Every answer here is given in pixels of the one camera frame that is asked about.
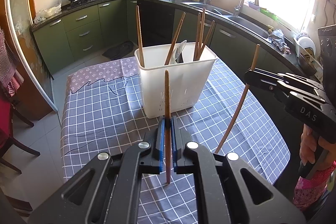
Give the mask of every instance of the tablecloth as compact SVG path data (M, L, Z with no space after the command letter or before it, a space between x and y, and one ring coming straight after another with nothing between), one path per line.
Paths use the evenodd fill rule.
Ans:
M142 108L135 58L79 70L68 77L67 85L61 133L65 181L98 153L124 152L158 124L157 118L146 118ZM217 60L195 106L172 115L177 116L179 128L184 127L194 141L214 152L243 89L241 80ZM220 154L231 151L270 183L290 158L285 141L250 91ZM172 170L169 185L165 175L143 176L138 223L197 223L193 175L176 175Z

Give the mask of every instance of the stainless steel sink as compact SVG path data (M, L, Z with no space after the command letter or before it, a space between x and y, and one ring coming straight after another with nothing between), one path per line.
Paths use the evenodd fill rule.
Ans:
M231 13L229 13L228 11L225 11L221 8L218 8L216 6L212 6L210 4L203 4L203 3L198 3L198 2L183 2L182 4L186 4L186 5L190 5L196 8L205 8L208 12L212 12L216 15L220 15L220 16L230 16L232 15Z
M264 29L260 28L259 26L253 24L252 22L249 22L248 20L241 18L241 17L235 17L235 16L228 16L227 19L236 22L237 24L245 27L246 29L251 30L252 32L256 33L257 35L268 38L268 32L266 32Z

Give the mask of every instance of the table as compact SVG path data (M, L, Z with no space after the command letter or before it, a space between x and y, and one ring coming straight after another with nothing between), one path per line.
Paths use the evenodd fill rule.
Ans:
M178 111L179 128L212 152L221 140L239 102L244 84L217 60L195 106ZM155 128L141 104L135 58L125 58L79 70L68 77L63 112L61 155L67 181L95 155L124 152ZM220 154L234 151L263 178L274 183L289 162L287 145L272 120L249 91ZM138 223L196 223L192 175L171 172L144 175Z

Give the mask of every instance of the hand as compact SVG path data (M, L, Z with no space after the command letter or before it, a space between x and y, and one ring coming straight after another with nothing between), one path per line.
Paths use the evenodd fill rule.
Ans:
M304 165L309 161L311 164L315 163L315 155L317 143L313 137L312 129L307 125L303 126L303 133L301 135L301 147L300 147L300 158ZM328 150L326 159L319 164L318 170L323 171L331 167L333 162L336 160L336 144L331 144L327 142L324 138L319 138L319 145Z

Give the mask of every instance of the chopstick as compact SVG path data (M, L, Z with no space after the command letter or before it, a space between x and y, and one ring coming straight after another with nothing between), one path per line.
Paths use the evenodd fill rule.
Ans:
M170 48L169 48L169 51L168 51L168 54L167 54L165 65L169 64L169 60L170 60L171 55L173 53L173 50L174 50L177 38L179 37L179 33L180 33L180 30L181 30L181 27L182 27L182 24L183 24L184 17L185 17L185 13L182 14L180 22L179 22L179 24L177 26L176 32L174 34L174 38L173 38L173 40L171 42L171 45L170 45Z
M256 46L256 48L255 48L255 52L254 52L254 57L253 57L252 65L251 65L251 70L254 70L255 65L256 65L256 63L257 63L258 53L259 53L259 47L260 47L260 45L257 44L257 46ZM225 140L226 140L227 137L229 136L230 131L231 131L231 129L233 128L233 126L234 126L234 124L235 124L235 122L236 122L236 119L237 119L237 117L238 117L238 114L239 114L239 112L240 112L240 110L241 110L241 108L242 108L242 106L243 106L243 103L244 103L246 94L247 94L247 92L248 92L248 90L249 90L249 87L250 87L249 84L246 84L246 85L245 85L245 88L244 88L243 93L242 93L242 95L241 95L241 98L240 98L240 100L239 100L239 103L238 103L238 106L237 106L237 108L236 108L236 111L235 111L235 113L233 114L232 120L230 121L230 124L229 124L227 130L225 131L224 136L222 137L221 141L219 142L218 147L217 147L216 150L215 150L215 153L216 153L216 154L218 154L218 152L220 151L221 147L223 146Z
M215 21L212 21L212 22L211 22L210 29L209 29L209 31L208 31L208 33L207 33L207 36L205 37L204 43L203 43L203 45L202 45L202 48L201 48L200 52L199 52L198 55L197 55L196 61L198 61L198 60L201 58L202 52L204 51L205 45L208 43L208 40L209 40L209 38L210 38L210 35L211 35L211 33L212 33L212 30L213 30L213 27L214 27L214 26L215 26Z
M194 50L194 61L196 61L198 56L198 40L200 39L200 21L201 21L201 13L197 15L197 32L196 32L196 41L195 41L195 50Z
M203 33L204 33L204 20L205 20L205 8L203 8L203 11L202 11L201 28L199 30L199 41L198 41L197 55L201 51L201 47L202 47Z
M170 136L170 88L169 71L165 71L165 156L166 156L166 181L170 183L170 156L171 156L171 136Z
M145 67L145 61L143 59L143 49L142 49L142 37L141 37L141 26L140 26L140 14L139 6L136 6L136 28L138 33L138 45L139 45L139 55L140 55L140 65Z

